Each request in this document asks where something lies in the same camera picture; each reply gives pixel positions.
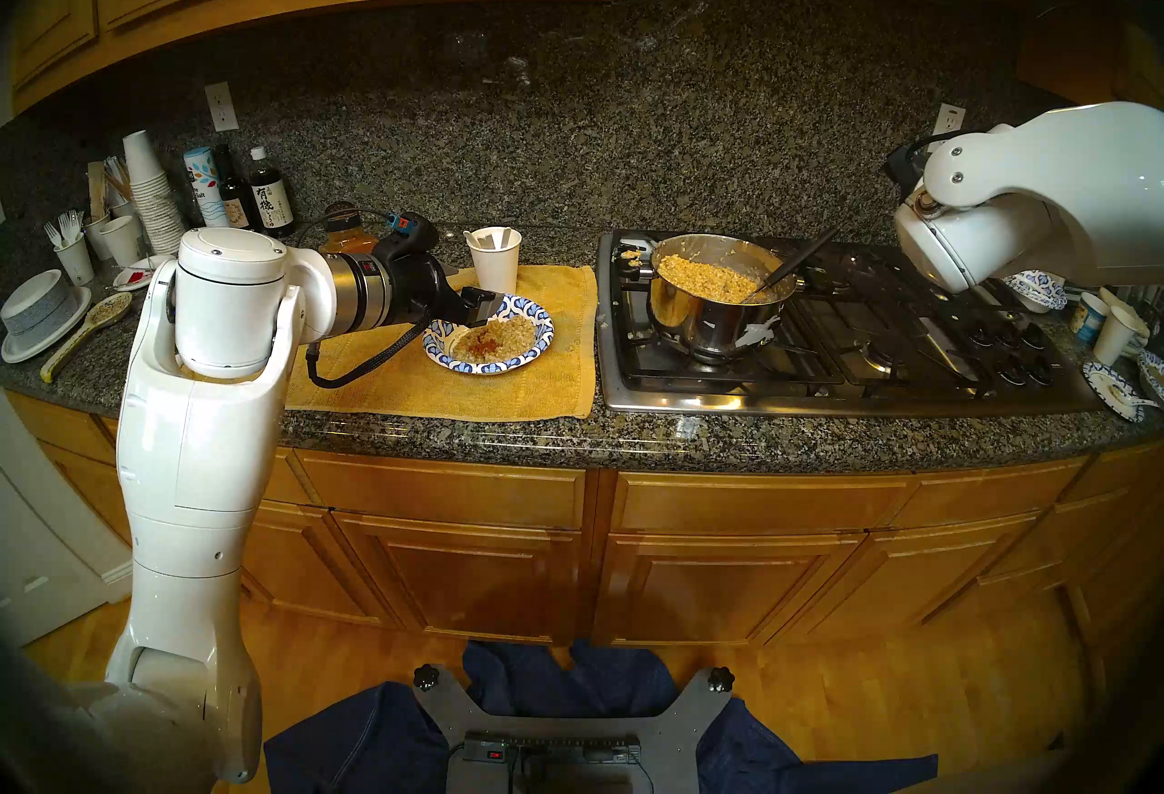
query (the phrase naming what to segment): wooden floor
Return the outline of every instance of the wooden floor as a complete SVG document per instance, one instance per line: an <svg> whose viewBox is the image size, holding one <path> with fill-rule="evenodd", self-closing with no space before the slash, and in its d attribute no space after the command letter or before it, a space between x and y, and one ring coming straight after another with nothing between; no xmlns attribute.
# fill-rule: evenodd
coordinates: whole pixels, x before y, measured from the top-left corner
<svg viewBox="0 0 1164 794"><path fill-rule="evenodd" d="M128 601L101 607L26 652L61 681L98 680L128 610ZM250 602L243 603L242 632L263 683L264 738L381 681L411 682L423 662L443 662L464 681L464 641L456 638ZM1053 594L975 625L860 643L656 652L680 686L702 666L728 665L736 695L802 759L937 752L942 774L1037 753L1060 731L1070 743L1088 696L1081 646ZM565 650L555 655L568 660ZM239 789L268 791L265 768Z"/></svg>

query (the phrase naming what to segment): gas stove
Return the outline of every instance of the gas stove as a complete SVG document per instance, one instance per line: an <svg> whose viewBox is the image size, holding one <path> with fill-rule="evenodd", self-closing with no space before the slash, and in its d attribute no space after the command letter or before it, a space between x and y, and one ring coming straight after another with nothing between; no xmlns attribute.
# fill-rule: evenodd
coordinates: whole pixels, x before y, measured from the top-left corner
<svg viewBox="0 0 1164 794"><path fill-rule="evenodd" d="M951 295L889 246L828 243L775 335L705 364L661 338L647 311L650 263L675 233L615 231L598 247L598 363L618 411L967 416L1098 407L1080 373L1002 283ZM758 238L788 257L803 240Z"/></svg>

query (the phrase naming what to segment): gray bowl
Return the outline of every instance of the gray bowl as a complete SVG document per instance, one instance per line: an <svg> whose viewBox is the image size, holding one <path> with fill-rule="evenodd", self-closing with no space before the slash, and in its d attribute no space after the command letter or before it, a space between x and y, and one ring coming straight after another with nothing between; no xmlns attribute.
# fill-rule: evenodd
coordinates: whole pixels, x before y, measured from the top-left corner
<svg viewBox="0 0 1164 794"><path fill-rule="evenodd" d="M0 306L9 348L24 350L51 336L77 312L80 297L59 268L24 281Z"/></svg>

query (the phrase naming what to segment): stainless steel pot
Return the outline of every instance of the stainless steel pot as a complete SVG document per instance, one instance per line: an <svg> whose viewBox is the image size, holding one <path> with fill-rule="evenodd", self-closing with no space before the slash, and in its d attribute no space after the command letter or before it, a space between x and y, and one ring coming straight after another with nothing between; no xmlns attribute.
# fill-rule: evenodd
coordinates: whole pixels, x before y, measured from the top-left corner
<svg viewBox="0 0 1164 794"><path fill-rule="evenodd" d="M785 299L796 290L789 275L748 305L716 302L688 292L659 274L668 255L691 262L716 264L755 281L759 285L780 267L782 258L754 242L711 233L688 233L655 244L651 254L650 313L665 339L703 362L738 359L772 339L772 325L780 318Z"/></svg>

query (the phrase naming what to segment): granite backsplash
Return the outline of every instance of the granite backsplash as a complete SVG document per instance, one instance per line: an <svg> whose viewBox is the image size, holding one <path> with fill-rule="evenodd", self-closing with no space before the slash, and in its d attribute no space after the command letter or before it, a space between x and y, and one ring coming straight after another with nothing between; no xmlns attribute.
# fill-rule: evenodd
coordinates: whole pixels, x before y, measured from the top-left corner
<svg viewBox="0 0 1164 794"><path fill-rule="evenodd" d="M941 101L967 127L1062 101L1013 77L1018 19L952 0L474 2L346 10L147 52L0 127L0 296L85 162L142 127L182 153L267 146L299 217L355 197L456 224L653 226L893 242L887 151ZM230 83L241 129L212 129Z"/></svg>

